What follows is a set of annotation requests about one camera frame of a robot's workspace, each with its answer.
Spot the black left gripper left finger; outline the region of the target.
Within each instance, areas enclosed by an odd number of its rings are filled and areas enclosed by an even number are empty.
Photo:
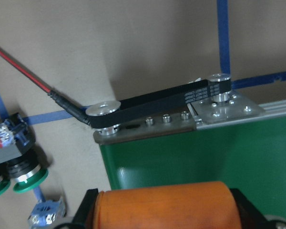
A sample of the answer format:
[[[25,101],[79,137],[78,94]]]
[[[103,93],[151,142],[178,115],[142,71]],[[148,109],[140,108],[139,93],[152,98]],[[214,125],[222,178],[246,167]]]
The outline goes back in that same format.
[[[97,188],[88,189],[71,222],[61,223],[55,229],[92,229],[93,214],[96,199],[99,195]]]

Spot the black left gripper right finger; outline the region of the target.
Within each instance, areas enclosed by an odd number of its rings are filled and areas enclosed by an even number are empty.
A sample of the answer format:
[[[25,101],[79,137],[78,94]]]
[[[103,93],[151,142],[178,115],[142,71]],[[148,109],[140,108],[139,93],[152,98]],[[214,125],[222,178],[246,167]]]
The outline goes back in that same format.
[[[242,229],[286,229],[286,220],[267,219],[237,188],[230,188],[237,205]]]

